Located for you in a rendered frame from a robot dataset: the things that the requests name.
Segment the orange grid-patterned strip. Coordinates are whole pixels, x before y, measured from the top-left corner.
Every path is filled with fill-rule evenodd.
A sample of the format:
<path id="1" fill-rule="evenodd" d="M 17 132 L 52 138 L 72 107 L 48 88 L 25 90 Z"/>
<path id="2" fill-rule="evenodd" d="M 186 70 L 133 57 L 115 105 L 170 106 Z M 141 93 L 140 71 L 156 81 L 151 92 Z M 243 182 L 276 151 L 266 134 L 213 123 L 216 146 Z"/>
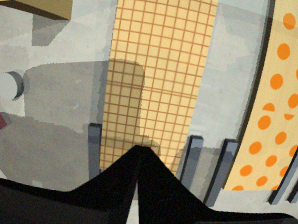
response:
<path id="1" fill-rule="evenodd" d="M 110 44 L 100 169 L 134 145 L 176 176 L 213 32 L 213 14 L 118 0 Z"/>

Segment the grey cylinder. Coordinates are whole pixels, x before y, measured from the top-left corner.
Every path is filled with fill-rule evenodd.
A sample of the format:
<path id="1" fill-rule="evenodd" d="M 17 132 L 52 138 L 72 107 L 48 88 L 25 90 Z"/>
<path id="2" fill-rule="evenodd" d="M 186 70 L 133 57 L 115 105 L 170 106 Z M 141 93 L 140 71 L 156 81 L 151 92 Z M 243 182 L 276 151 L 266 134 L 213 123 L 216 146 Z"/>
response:
<path id="1" fill-rule="evenodd" d="M 17 99 L 23 95 L 24 80 L 16 71 L 0 73 L 0 96 L 5 100 Z"/>

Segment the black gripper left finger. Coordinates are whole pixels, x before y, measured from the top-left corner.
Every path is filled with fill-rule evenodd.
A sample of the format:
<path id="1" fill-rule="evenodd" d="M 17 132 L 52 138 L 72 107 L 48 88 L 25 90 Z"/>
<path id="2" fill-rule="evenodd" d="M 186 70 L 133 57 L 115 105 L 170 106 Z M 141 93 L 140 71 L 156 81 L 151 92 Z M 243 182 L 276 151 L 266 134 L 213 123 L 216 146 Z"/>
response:
<path id="1" fill-rule="evenodd" d="M 0 179 L 0 224 L 126 224 L 141 156 L 134 145 L 71 192 Z"/>

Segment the pink rectangular block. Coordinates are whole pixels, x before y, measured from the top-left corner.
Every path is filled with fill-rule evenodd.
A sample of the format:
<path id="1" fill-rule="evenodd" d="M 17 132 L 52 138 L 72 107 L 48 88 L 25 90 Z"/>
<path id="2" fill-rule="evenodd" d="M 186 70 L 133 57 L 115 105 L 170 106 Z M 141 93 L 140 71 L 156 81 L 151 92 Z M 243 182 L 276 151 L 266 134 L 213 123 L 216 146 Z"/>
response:
<path id="1" fill-rule="evenodd" d="M 0 128 L 4 128 L 5 125 L 7 125 L 7 123 L 5 123 L 5 120 L 3 119 L 3 116 L 1 116 L 1 113 L 0 113 Z"/>

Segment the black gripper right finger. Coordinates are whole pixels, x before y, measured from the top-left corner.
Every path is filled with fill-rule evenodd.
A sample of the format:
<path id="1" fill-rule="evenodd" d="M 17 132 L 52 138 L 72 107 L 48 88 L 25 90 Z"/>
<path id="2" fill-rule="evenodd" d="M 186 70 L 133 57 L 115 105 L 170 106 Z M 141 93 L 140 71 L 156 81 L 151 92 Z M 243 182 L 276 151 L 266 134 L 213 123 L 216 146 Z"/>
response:
<path id="1" fill-rule="evenodd" d="M 210 209 L 169 171 L 149 147 L 142 147 L 137 177 L 140 224 L 298 224 L 283 213 L 237 213 Z"/>

